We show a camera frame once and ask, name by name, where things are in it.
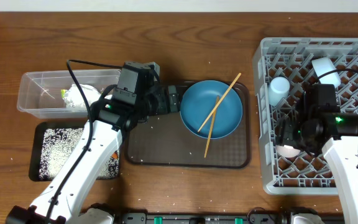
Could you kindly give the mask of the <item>white pink cup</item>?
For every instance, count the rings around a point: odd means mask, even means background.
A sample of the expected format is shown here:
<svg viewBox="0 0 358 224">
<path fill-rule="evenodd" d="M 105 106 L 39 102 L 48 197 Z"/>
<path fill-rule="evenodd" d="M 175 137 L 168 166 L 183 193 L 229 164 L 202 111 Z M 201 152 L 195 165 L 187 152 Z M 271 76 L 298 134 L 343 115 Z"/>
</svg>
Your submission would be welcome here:
<svg viewBox="0 0 358 224">
<path fill-rule="evenodd" d="M 275 146 L 275 149 L 277 151 L 277 153 L 282 156 L 282 157 L 287 157 L 287 158 L 292 158 L 295 157 L 297 155 L 299 155 L 299 153 L 301 152 L 299 149 L 295 149 L 292 146 Z"/>
</svg>

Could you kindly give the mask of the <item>light blue cup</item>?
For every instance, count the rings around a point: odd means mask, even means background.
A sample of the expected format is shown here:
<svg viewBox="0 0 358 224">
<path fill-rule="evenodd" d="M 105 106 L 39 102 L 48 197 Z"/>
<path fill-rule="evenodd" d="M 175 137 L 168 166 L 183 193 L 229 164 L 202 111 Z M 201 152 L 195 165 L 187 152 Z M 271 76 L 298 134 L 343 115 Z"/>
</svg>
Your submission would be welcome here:
<svg viewBox="0 0 358 224">
<path fill-rule="evenodd" d="M 271 106 L 276 106 L 282 99 L 288 97 L 290 82 L 285 77 L 276 77 L 268 86 L 268 101 Z"/>
</svg>

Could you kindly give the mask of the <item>orange carrot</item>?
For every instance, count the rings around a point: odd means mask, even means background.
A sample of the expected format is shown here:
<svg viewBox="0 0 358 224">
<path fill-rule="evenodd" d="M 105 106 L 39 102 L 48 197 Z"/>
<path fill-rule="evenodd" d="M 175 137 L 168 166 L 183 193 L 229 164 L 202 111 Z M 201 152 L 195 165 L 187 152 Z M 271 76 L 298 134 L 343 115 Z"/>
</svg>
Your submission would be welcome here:
<svg viewBox="0 0 358 224">
<path fill-rule="evenodd" d="M 115 151 L 115 152 L 112 154 L 111 157 L 112 157 L 113 159 L 115 159 L 115 160 L 118 160 L 118 159 L 119 159 L 119 155 L 118 155 L 117 151 Z"/>
</svg>

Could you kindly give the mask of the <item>white napkin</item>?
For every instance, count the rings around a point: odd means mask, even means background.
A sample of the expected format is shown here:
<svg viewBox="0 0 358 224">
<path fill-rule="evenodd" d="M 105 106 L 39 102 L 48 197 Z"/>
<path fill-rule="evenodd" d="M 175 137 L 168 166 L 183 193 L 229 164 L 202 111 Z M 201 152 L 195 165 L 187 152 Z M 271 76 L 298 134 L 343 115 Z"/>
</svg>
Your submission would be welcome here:
<svg viewBox="0 0 358 224">
<path fill-rule="evenodd" d="M 89 105 L 99 100 L 101 93 L 95 87 L 91 85 L 82 85 L 82 84 L 80 86 L 85 94 L 86 99 L 88 100 Z M 86 108 L 81 93 L 75 84 L 72 84 L 71 88 L 67 90 L 65 99 L 63 100 L 67 108 L 81 108 L 81 109 Z"/>
</svg>

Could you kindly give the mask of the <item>foil yellow snack wrapper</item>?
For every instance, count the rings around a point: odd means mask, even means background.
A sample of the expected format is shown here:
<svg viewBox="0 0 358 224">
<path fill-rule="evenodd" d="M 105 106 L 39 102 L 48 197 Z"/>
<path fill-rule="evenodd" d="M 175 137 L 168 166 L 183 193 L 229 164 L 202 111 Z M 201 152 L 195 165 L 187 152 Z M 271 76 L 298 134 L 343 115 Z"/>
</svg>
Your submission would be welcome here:
<svg viewBox="0 0 358 224">
<path fill-rule="evenodd" d="M 65 99 L 66 92 L 67 92 L 67 90 L 60 91 L 62 99 Z"/>
</svg>

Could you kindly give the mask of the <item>light blue rice bowl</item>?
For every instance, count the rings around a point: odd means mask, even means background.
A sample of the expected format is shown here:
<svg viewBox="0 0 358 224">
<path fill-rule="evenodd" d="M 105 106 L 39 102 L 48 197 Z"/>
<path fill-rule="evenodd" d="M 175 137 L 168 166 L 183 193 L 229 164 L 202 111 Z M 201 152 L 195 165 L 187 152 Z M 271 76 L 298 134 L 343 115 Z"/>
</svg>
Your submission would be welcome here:
<svg viewBox="0 0 358 224">
<path fill-rule="evenodd" d="M 338 72 L 333 72 L 336 69 L 332 61 L 327 58 L 319 58 L 311 61 L 313 69 L 322 84 L 332 84 L 337 88 L 341 84 Z"/>
</svg>

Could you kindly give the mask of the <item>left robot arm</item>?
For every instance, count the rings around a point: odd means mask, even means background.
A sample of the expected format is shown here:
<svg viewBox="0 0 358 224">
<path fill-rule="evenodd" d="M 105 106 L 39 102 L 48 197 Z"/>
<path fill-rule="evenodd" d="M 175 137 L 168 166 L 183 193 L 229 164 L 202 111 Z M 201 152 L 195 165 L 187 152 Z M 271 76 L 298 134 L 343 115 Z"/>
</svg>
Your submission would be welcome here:
<svg viewBox="0 0 358 224">
<path fill-rule="evenodd" d="M 179 109 L 180 98 L 174 85 L 155 83 L 134 91 L 108 86 L 90 106 L 81 140 L 57 176 L 29 208 L 13 207 L 6 223 L 113 223 L 114 214 L 104 205 L 95 204 L 81 212 L 103 165 L 138 122 Z"/>
</svg>

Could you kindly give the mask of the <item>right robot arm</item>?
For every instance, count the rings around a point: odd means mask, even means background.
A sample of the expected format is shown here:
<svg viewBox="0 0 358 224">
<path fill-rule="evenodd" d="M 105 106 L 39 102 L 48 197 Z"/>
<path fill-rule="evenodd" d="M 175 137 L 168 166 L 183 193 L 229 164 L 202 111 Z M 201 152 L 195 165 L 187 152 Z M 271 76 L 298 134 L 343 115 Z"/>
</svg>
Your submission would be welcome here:
<svg viewBox="0 0 358 224">
<path fill-rule="evenodd" d="M 277 149 L 322 155 L 333 175 L 346 223 L 358 223 L 358 115 L 320 113 L 278 125 Z"/>
</svg>

